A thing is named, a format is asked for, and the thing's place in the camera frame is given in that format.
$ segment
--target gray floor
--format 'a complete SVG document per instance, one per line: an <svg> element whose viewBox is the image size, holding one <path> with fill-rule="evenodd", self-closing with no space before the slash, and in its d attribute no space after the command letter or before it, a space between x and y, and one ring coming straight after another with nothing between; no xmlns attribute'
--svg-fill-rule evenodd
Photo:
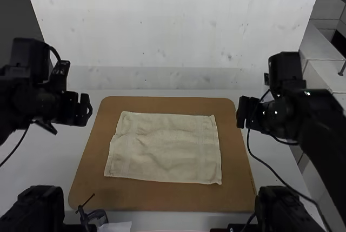
<svg viewBox="0 0 346 232"><path fill-rule="evenodd" d="M43 41L30 0L0 0L0 67L7 64L15 37Z"/></svg>

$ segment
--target wall stain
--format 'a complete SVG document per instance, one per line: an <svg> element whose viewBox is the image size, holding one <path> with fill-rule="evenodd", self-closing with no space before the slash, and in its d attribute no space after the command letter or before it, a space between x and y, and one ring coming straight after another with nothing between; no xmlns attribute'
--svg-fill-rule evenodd
<svg viewBox="0 0 346 232"><path fill-rule="evenodd" d="M284 25L276 25L277 26L277 28L279 28L280 30L285 30L286 29L286 27L284 26Z"/></svg>
<svg viewBox="0 0 346 232"><path fill-rule="evenodd" d="M217 25L217 22L215 20L211 20L209 21L210 25L213 26L214 28L216 27Z"/></svg>
<svg viewBox="0 0 346 232"><path fill-rule="evenodd" d="M208 77L208 76L204 76L204 77L202 77L206 82L210 82L210 77Z"/></svg>

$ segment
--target brown board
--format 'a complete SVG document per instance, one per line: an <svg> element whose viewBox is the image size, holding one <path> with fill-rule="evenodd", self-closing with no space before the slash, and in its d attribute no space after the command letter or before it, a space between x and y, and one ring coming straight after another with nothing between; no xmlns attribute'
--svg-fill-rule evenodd
<svg viewBox="0 0 346 232"><path fill-rule="evenodd" d="M222 159L222 185L140 181L104 177L109 143L122 111L215 116ZM69 194L69 204L95 197L87 209L249 212L256 190L235 107L226 98L107 97L98 109Z"/></svg>

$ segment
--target white backdrop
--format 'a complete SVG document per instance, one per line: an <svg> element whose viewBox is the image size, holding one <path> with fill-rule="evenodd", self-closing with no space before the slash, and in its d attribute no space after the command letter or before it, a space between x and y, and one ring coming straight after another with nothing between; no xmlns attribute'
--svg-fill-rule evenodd
<svg viewBox="0 0 346 232"><path fill-rule="evenodd" d="M267 68L298 50L315 0L31 0L73 65Z"/></svg>

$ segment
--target cloth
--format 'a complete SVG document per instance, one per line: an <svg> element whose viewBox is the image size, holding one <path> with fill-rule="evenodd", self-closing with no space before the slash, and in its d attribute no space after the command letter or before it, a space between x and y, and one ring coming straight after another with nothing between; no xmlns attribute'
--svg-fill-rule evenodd
<svg viewBox="0 0 346 232"><path fill-rule="evenodd" d="M214 116L123 111L109 145L104 176L221 184Z"/></svg>

